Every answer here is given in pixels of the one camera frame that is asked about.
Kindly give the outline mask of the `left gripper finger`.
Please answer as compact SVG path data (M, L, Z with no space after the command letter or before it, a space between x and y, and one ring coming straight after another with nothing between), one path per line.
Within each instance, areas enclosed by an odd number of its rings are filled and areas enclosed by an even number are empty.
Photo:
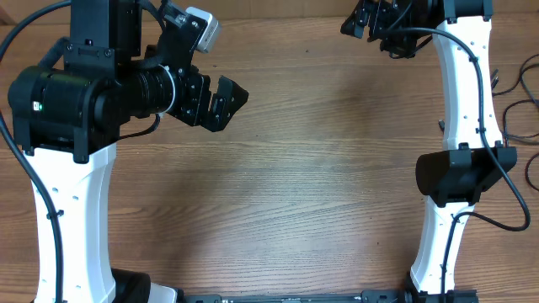
M220 76L217 92L214 94L215 114L235 114L248 101L249 92L233 80Z
M217 112L210 111L205 117L204 127L211 132L223 131L232 117L233 113L228 109L218 110Z

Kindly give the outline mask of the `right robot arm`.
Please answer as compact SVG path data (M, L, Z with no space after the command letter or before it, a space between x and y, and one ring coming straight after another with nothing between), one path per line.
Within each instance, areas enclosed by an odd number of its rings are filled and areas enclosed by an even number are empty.
M488 79L490 1L359 1L344 35L379 40L382 51L411 58L419 39L435 45L445 98L442 151L416 162L425 218L417 257L404 290L365 290L363 302L476 302L474 290L456 290L454 269L475 205L516 164L503 145Z

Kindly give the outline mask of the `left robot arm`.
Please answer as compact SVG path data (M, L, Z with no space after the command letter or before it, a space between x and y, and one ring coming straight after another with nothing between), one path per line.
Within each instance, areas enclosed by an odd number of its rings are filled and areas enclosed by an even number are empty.
M180 290L109 260L108 198L122 125L170 115L224 130L248 93L221 77L216 92L195 52L221 31L204 10L169 1L71 0L70 33L8 90L1 132L29 176L39 243L38 302L180 302Z

